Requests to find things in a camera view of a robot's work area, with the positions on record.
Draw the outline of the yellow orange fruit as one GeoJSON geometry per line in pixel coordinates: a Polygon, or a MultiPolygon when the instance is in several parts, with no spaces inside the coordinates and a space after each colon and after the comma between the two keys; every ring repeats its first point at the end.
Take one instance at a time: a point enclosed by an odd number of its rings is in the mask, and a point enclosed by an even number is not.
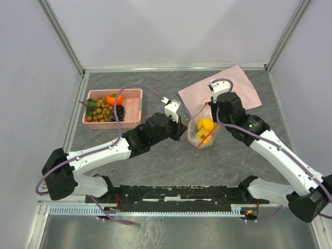
{"type": "Polygon", "coordinates": [[[215,123],[209,117],[203,117],[203,118],[199,119],[199,121],[197,122],[198,131],[203,130],[203,131],[211,132],[214,128],[215,128],[215,123]]]}

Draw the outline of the clear zip top bag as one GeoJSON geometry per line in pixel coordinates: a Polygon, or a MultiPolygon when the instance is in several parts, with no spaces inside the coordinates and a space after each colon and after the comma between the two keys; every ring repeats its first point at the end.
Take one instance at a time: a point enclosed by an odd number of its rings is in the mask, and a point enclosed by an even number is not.
{"type": "Polygon", "coordinates": [[[206,101],[198,106],[187,127],[186,139],[197,149],[212,146],[219,131],[219,125],[213,121],[211,107],[206,101]]]}

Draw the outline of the orange persimmon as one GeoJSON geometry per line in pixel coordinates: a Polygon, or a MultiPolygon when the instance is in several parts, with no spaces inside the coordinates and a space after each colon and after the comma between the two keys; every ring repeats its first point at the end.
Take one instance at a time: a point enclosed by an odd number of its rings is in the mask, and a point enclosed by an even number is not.
{"type": "Polygon", "coordinates": [[[123,95],[117,95],[115,93],[110,94],[106,97],[106,103],[110,106],[120,106],[123,102],[123,95]]]}

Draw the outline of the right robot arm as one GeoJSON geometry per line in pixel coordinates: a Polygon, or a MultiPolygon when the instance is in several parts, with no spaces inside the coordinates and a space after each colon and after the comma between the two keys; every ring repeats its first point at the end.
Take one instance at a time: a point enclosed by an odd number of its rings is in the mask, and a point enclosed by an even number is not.
{"type": "Polygon", "coordinates": [[[286,206],[301,221],[310,223],[331,203],[331,175],[324,176],[293,153],[256,115],[245,112],[234,92],[213,96],[209,102],[213,120],[238,141],[263,156],[288,181],[286,185],[247,177],[238,190],[242,202],[254,199],[286,206]]]}

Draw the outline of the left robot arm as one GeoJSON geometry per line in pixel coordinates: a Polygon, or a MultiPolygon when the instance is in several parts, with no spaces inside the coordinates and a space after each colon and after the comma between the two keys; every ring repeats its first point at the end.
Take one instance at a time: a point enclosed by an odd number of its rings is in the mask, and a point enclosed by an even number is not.
{"type": "Polygon", "coordinates": [[[87,176],[86,172],[105,164],[127,160],[150,151],[159,142],[179,141],[187,127],[181,120],[174,121],[162,113],[155,113],[120,138],[81,151],[66,153],[63,148],[54,150],[42,169],[43,180],[52,201],[71,195],[91,195],[110,202],[115,190],[106,176],[87,176]]]}

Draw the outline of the yellow peach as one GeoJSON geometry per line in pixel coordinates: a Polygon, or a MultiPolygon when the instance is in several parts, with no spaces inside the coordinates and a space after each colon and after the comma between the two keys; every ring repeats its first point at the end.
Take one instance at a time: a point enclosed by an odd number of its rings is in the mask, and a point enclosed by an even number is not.
{"type": "Polygon", "coordinates": [[[195,137],[199,140],[199,146],[210,146],[213,143],[213,138],[208,131],[200,130],[195,137]]]}

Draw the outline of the brown longan bunch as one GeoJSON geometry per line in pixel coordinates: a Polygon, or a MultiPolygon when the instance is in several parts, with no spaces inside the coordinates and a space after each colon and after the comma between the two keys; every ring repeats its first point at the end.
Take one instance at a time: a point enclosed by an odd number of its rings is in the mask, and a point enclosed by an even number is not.
{"type": "Polygon", "coordinates": [[[106,97],[99,95],[95,99],[89,98],[79,103],[85,109],[85,122],[110,122],[113,111],[106,103],[106,97]]]}

